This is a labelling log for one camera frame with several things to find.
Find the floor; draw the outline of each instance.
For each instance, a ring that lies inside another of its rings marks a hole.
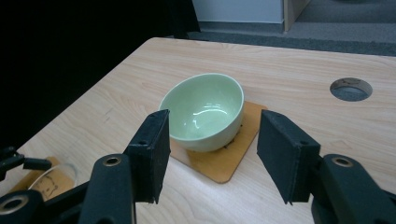
[[[200,22],[191,39],[396,56],[396,1],[311,0],[288,32],[256,23]]]

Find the white panel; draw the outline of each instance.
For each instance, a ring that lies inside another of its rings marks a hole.
[[[283,0],[192,0],[198,21],[283,22]]]

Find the bowl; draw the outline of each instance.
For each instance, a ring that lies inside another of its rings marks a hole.
[[[218,73],[190,77],[166,93],[169,134],[181,147],[207,152],[230,143],[243,117],[244,92],[232,77]]]

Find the brown square coaster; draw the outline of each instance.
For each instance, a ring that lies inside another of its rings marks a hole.
[[[245,101],[242,126],[227,146],[212,152],[195,152],[171,140],[171,156],[219,184],[227,183],[259,131],[262,109],[267,107]]]

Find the light wood tabletop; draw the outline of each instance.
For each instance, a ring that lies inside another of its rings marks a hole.
[[[321,145],[359,161],[396,193],[396,58],[152,38],[28,141],[27,157],[56,157],[90,178],[99,158],[121,153],[146,116],[180,81],[202,73],[235,78],[247,101],[293,120]],[[346,102],[330,92],[343,77],[373,94]],[[285,205],[257,156],[257,136],[232,179],[218,184],[169,158],[159,204],[138,203],[138,223],[313,223],[311,203]],[[26,171],[7,173],[7,193]]]

